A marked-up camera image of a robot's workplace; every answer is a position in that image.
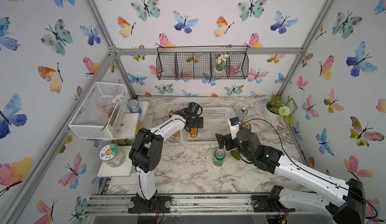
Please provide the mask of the green soda can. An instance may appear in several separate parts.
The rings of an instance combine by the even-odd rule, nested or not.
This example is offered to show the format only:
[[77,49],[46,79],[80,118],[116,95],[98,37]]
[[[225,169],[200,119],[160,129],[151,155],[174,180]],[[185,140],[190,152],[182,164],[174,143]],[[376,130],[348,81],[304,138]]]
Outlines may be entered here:
[[222,166],[226,157],[226,153],[222,149],[217,149],[213,154],[213,164],[215,166]]

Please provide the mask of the green gold beer can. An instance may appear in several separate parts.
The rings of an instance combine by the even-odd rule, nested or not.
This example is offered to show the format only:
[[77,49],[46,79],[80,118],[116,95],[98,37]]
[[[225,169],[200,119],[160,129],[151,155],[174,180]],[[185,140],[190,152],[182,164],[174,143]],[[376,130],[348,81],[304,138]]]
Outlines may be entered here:
[[178,112],[177,110],[171,110],[169,112],[169,117],[172,117],[176,112]]

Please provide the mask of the orange soda can front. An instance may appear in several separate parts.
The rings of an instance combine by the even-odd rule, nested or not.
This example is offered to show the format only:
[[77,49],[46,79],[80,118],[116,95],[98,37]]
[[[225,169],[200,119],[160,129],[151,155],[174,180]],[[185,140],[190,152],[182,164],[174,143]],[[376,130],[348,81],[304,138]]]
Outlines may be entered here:
[[190,135],[192,138],[195,138],[198,134],[198,129],[197,128],[191,128],[190,130]]

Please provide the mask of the orange soda can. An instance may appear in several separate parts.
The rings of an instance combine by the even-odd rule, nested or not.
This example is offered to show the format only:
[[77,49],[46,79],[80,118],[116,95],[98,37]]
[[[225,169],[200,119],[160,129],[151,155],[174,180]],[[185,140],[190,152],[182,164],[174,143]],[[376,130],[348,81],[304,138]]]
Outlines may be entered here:
[[180,131],[177,131],[177,132],[175,132],[174,134],[173,134],[173,136],[175,136],[175,137],[178,137],[178,136],[180,136],[181,134],[180,134]]
[[191,128],[190,130],[190,135],[192,138],[195,138],[198,134],[198,129],[197,128]]

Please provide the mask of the green tan can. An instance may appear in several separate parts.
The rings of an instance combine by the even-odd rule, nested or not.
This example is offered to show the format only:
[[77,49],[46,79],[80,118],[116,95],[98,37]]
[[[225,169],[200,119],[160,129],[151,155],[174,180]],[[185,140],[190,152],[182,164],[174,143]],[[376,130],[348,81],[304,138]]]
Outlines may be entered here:
[[250,123],[244,123],[244,124],[242,125],[242,127],[245,128],[245,129],[248,129],[248,130],[251,130],[251,129],[252,129]]

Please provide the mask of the orange soda can back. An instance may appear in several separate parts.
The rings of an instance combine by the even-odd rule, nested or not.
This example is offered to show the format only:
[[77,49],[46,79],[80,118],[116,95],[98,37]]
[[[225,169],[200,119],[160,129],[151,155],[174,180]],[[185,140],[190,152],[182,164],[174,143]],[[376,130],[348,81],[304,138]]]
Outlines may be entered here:
[[174,134],[173,134],[173,136],[175,136],[175,137],[178,137],[178,136],[180,136],[181,134],[180,134],[180,131],[177,131],[177,132],[175,132]]

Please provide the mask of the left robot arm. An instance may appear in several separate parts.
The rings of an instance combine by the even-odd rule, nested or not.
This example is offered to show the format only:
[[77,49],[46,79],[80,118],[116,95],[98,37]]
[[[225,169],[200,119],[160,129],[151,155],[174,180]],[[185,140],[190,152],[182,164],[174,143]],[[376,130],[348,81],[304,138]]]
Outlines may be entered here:
[[139,190],[137,194],[150,201],[157,193],[154,181],[154,170],[161,161],[163,144],[180,130],[189,134],[193,128],[203,128],[203,108],[194,102],[188,107],[176,111],[164,123],[151,129],[141,128],[131,147],[129,158],[138,175]]

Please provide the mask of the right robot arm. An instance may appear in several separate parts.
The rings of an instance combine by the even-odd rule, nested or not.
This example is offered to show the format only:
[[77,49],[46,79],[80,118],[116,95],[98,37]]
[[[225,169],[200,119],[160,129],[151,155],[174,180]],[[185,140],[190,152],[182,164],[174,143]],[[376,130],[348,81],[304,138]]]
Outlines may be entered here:
[[364,223],[364,187],[357,179],[345,181],[294,161],[283,151],[262,145],[258,136],[248,129],[225,136],[216,134],[216,139],[220,149],[236,150],[259,170],[288,178],[311,190],[308,193],[273,187],[274,200],[286,209],[324,215],[337,224]]

